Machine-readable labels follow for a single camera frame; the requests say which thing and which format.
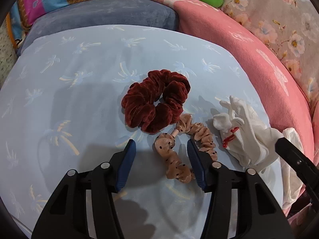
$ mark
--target red string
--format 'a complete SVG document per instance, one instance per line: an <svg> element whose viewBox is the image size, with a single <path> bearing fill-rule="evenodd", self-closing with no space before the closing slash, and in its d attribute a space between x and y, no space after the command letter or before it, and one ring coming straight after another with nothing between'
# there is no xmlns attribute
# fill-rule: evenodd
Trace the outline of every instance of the red string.
<svg viewBox="0 0 319 239"><path fill-rule="evenodd" d="M227 148L228 143L229 143L230 141L232 141L233 139L236 138L235 135L234 135L234 133L235 133L238 129L239 129L239 127L234 127L233 129L230 130L231 133L232 133L232 135L226 137L226 138L223 140L223 148Z"/></svg>

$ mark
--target hair tie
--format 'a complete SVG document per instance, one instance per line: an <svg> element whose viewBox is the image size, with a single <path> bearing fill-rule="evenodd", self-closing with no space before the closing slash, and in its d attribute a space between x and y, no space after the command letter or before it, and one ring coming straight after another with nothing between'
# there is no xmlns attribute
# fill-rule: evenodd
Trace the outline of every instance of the hair tie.
<svg viewBox="0 0 319 239"><path fill-rule="evenodd" d="M178 133L187 133L194 135L195 141L201 141L200 151L207 152L213 161L217 161L216 147L213 142L213 135L209 128L205 127L203 123L192 124L192 115L182 114L178 121L176 128L172 134L162 133L155 140L156 151L164 158L167 166L167 179L178 179L182 183L189 183L195 179L191 169L185 164L182 164L177 153L172 150L175 146L175 137Z"/></svg>
<svg viewBox="0 0 319 239"><path fill-rule="evenodd" d="M132 84L122 99L126 124L156 134L179 120L189 90L189 82L182 74L165 69L148 72L148 77ZM153 103L162 93L165 103L155 107Z"/></svg>

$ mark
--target blue gripper pad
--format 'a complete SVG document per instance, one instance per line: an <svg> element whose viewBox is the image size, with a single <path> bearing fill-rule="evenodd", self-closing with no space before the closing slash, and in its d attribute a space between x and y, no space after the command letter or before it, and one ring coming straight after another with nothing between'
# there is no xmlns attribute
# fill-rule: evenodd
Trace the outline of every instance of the blue gripper pad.
<svg viewBox="0 0 319 239"><path fill-rule="evenodd" d="M120 191L125 186L127 178L129 176L136 155L135 141L133 139L130 139L125 149L121 153L124 153L124 157L117 170L117 179L115 184L115 189L117 191Z"/></svg>
<svg viewBox="0 0 319 239"><path fill-rule="evenodd" d="M201 162L201 159L200 159L198 153L201 153L201 152L198 150L197 145L195 144L195 141L192 139L188 140L187 154L188 154L188 157L190 160L190 164L192 165L197 185L200 188L202 188L203 191L205 191L205 189L207 188L207 183L205 180L205 169L202 165L202 162Z"/></svg>

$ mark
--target scrunchie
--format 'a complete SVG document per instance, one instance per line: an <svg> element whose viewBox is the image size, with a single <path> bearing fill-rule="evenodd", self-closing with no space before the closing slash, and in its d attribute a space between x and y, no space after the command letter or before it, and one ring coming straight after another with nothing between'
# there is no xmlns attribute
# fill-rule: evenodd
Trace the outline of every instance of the scrunchie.
<svg viewBox="0 0 319 239"><path fill-rule="evenodd" d="M182 74L165 69L150 71L143 82L132 84L122 99L126 124L156 134L179 120L189 90L189 82ZM165 104L155 107L153 103L162 93Z"/></svg>

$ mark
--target floral bedsheet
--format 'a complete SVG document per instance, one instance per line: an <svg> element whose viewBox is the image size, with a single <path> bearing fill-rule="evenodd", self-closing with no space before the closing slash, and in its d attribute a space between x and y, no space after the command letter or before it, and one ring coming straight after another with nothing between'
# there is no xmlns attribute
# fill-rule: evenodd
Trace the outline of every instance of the floral bedsheet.
<svg viewBox="0 0 319 239"><path fill-rule="evenodd" d="M225 0L221 10L278 57L313 115L319 99L319 14L310 0Z"/></svg>

